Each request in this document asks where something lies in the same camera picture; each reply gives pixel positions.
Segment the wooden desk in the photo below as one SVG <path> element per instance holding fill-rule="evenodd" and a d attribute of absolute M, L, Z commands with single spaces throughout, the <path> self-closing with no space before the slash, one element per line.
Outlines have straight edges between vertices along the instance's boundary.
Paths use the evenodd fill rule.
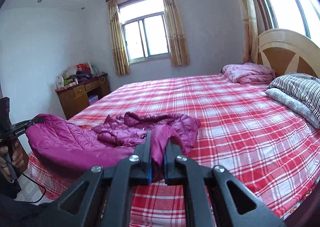
<path fill-rule="evenodd" d="M 90 95 L 97 95 L 98 99 L 102 99 L 110 92 L 108 76 L 104 75 L 100 77 L 100 80 L 98 77 L 94 77 L 68 89 L 58 91 L 57 94 L 66 119 L 70 119 L 90 105 Z"/>

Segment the curtain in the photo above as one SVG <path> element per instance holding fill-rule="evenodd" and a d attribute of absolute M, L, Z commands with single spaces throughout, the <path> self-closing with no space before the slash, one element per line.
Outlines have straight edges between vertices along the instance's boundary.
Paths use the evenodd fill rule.
<path fill-rule="evenodd" d="M 258 27 L 253 0 L 241 0 L 242 20 L 244 25 L 243 63 L 258 62 Z"/>
<path fill-rule="evenodd" d="M 115 63 L 116 75 L 127 75 L 130 74 L 130 67 L 122 36 L 119 8 L 116 1 L 109 0 L 108 8 L 112 55 Z"/>
<path fill-rule="evenodd" d="M 169 34 L 171 51 L 171 65 L 189 65 L 190 58 L 187 50 L 186 36 L 183 31 L 182 22 L 175 0 L 163 0 L 164 15 Z"/>

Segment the desk drawer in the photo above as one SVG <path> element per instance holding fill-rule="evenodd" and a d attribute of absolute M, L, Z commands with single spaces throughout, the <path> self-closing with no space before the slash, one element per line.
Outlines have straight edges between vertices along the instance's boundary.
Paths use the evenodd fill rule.
<path fill-rule="evenodd" d="M 75 97 L 79 97 L 79 96 L 85 94 L 84 86 L 81 85 L 81 86 L 74 88 L 73 92 L 75 93 Z"/>
<path fill-rule="evenodd" d="M 90 82 L 90 83 L 84 85 L 85 91 L 89 91 L 89 90 L 95 89 L 95 88 L 97 88 L 99 86 L 100 86 L 100 83 L 99 83 L 98 80 Z"/>

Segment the bed frame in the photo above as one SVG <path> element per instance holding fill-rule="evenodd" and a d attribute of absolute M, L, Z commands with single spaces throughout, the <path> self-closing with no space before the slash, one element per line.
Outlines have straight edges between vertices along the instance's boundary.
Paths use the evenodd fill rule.
<path fill-rule="evenodd" d="M 320 78 L 320 48 L 308 37 L 285 29 L 270 29 L 259 35 L 258 64 L 273 69 L 276 76 L 299 72 Z M 320 185 L 284 220 L 287 227 L 317 226 L 320 222 Z"/>
<path fill-rule="evenodd" d="M 297 32 L 270 29 L 259 35 L 258 64 L 276 76 L 300 72 L 320 78 L 320 48 Z"/>

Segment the magenta down jacket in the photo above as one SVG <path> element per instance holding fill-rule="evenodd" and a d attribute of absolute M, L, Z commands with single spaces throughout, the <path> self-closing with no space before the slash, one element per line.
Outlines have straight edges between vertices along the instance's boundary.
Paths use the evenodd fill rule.
<path fill-rule="evenodd" d="M 163 157 L 168 138 L 187 155 L 194 147 L 200 122 L 183 114 L 108 116 L 102 125 L 82 129 L 58 116 L 39 114 L 44 123 L 26 130 L 37 159 L 51 172 L 76 180 L 93 165 L 109 167 L 134 153 L 151 133 L 153 182 L 163 178 Z"/>

